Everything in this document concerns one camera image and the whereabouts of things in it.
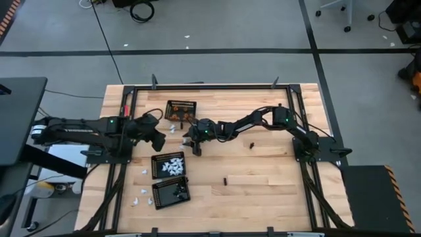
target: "gray floor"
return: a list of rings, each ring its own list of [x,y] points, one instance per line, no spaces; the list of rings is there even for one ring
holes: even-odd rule
[[[325,10],[328,1],[305,0],[319,49],[394,48],[402,45],[397,35],[378,28],[369,14],[384,11],[391,0],[355,1],[354,25],[343,32],[345,13]],[[309,41],[296,0],[177,0],[154,3],[156,15],[146,24],[136,24],[126,11],[111,1],[97,6],[100,21],[112,50],[290,48],[309,49]],[[392,28],[386,15],[382,25]],[[107,50],[92,9],[82,9],[78,0],[26,0],[0,51]],[[421,114],[408,86],[396,78],[407,65],[409,54],[321,55],[345,145],[354,149],[352,165],[391,165],[418,231],[421,230],[421,169],[417,145]],[[146,84],[154,73],[160,83],[204,81],[318,82],[310,54],[229,55],[132,55],[116,56],[127,84]],[[119,84],[109,56],[0,57],[1,76],[46,76],[47,88],[78,95],[102,96],[107,84]],[[41,106],[57,117],[96,119],[100,99],[78,99],[46,92]],[[41,225],[78,207],[78,199],[42,200],[35,220]],[[23,236],[20,214],[12,236]],[[67,216],[38,234],[70,232],[76,215]]]

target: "wooden table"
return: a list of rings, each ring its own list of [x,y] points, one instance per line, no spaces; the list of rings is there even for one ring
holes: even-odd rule
[[[122,89],[123,86],[107,87],[102,117],[118,114]],[[309,123],[329,132],[317,84],[301,84],[301,89]],[[170,99],[196,101],[197,118],[215,122],[235,122],[266,105],[288,105],[286,93],[280,90],[140,91],[136,116],[154,108],[164,110]],[[171,134],[170,125],[162,119],[157,126],[167,135],[159,153],[180,151],[182,135],[189,127],[185,124],[180,130],[176,123],[178,129]],[[291,139],[286,131],[254,127],[231,142],[203,143],[202,157],[185,148],[191,201],[159,211],[147,203],[155,183],[151,179],[151,156],[158,153],[150,143],[140,142],[126,173],[118,232],[150,232],[153,227],[158,227],[159,232],[265,232],[268,226],[275,231],[310,230],[301,171]],[[255,143],[253,149],[249,149],[251,142]],[[330,163],[319,163],[318,167],[326,199],[347,224],[353,225],[339,169]],[[100,165],[87,178],[75,229],[83,227],[101,204],[108,170],[109,165]],[[141,194],[141,189],[148,192]],[[136,197],[139,204],[133,206]],[[317,201],[314,206],[318,225],[322,226]],[[110,207],[107,227],[111,226],[114,204]]]

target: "black metal frame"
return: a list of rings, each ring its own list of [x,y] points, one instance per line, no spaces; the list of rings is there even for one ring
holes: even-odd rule
[[[123,95],[122,95],[122,101],[121,101],[121,105],[120,105],[120,116],[129,116],[130,119],[133,119],[134,114],[135,114],[135,110],[136,110],[136,100],[137,100],[137,94],[139,91],[141,90],[285,90],[286,94],[287,94],[287,99],[288,99],[288,106],[290,109],[296,111],[294,102],[293,102],[293,94],[295,94],[297,96],[297,100],[298,100],[298,106],[299,106],[299,114],[300,117],[302,118],[302,123],[303,126],[305,127],[306,130],[309,130],[309,126],[307,124],[307,115],[305,112],[305,107],[304,107],[304,101],[303,101],[303,97],[301,95],[301,87],[299,84],[281,84],[281,85],[277,85],[277,84],[230,84],[230,85],[224,85],[224,84],[185,84],[185,85],[158,85],[157,83],[153,83],[152,86],[124,86],[123,89]],[[130,112],[128,115],[125,115],[125,108],[127,106],[127,102],[128,102],[128,96],[132,95],[132,100],[131,100],[131,104],[130,104]],[[301,174],[303,175],[303,173],[305,171],[307,171],[307,165],[305,163],[300,162],[300,168],[301,168]],[[313,163],[309,163],[309,165],[311,166],[312,169],[312,173],[313,173],[313,179],[314,179],[314,183],[316,185],[316,188],[319,190],[319,192],[323,195],[322,192],[322,185],[321,185],[321,181],[320,181],[320,175],[318,172],[318,167],[317,167],[317,163],[313,162]],[[111,188],[112,188],[112,183],[114,180],[114,174],[115,174],[115,165],[110,165],[110,169],[109,169],[109,175],[107,178],[107,184],[106,184],[106,189],[105,189],[105,197],[108,196]],[[120,167],[120,173],[123,174],[123,177],[125,177],[126,175],[126,170],[127,170],[127,165],[126,164],[122,164]],[[307,209],[309,212],[309,219],[310,219],[310,225],[312,227],[312,229],[318,228],[317,225],[317,221],[316,221],[316,214],[315,214],[315,210],[314,210],[314,204],[313,204],[313,199],[312,199],[312,194],[311,194],[311,190],[309,189],[308,186],[304,185],[304,190],[305,190],[305,196],[306,196],[306,202],[307,202]],[[116,194],[116,202],[115,202],[115,206],[114,206],[114,213],[113,213],[113,217],[112,217],[112,227],[111,230],[117,231],[118,228],[118,222],[119,222],[119,217],[120,217],[120,208],[121,208],[121,202],[122,202],[122,193],[123,193],[123,187],[121,187],[121,189],[119,189],[119,191]],[[322,211],[322,220],[323,220],[323,225],[325,228],[329,228],[329,218],[328,215],[326,214],[324,208],[322,206],[320,206],[320,210]],[[103,214],[100,223],[99,223],[99,230],[104,230],[105,229],[105,225],[107,222],[107,210],[105,211],[105,213]],[[268,232],[238,232],[238,233],[224,233],[225,236],[230,235],[230,236],[244,236],[245,234],[248,236],[276,236],[276,235],[282,235],[284,236],[287,232],[274,232],[272,227],[268,227]],[[209,233],[186,233],[184,235],[195,235],[197,236],[198,234],[209,234]],[[152,231],[150,234],[148,233],[142,233],[142,236],[154,236],[154,232]]]

